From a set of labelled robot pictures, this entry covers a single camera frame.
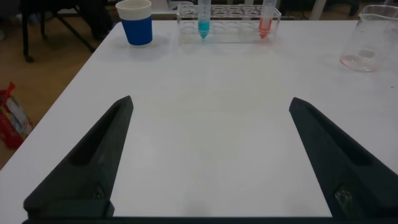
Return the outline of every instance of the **beaker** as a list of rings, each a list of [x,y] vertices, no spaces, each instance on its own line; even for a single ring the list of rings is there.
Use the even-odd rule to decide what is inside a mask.
[[[366,6],[340,62],[360,72],[374,72],[398,43],[398,7]]]

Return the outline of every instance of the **blue cup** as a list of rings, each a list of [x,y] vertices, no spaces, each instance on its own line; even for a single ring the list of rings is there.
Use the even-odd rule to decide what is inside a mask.
[[[152,4],[148,0],[124,0],[116,9],[131,45],[142,46],[152,41]]]

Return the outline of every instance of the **wooden floor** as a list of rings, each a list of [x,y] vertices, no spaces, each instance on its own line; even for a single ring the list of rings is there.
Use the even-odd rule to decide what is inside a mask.
[[[349,6],[335,5],[322,14],[323,20],[350,20]],[[291,13],[299,19],[301,12]],[[100,42],[91,36],[90,28],[79,17],[66,20],[93,46]],[[40,27],[29,26],[30,55],[34,63],[26,63],[22,56],[22,29],[20,25],[0,24],[7,33],[6,40],[0,40],[0,90],[9,82],[16,84],[14,98],[30,116],[34,126],[67,87],[79,69],[90,57],[90,51],[57,19],[46,22],[48,40],[42,40]],[[0,169],[11,158],[14,151],[0,142]]]

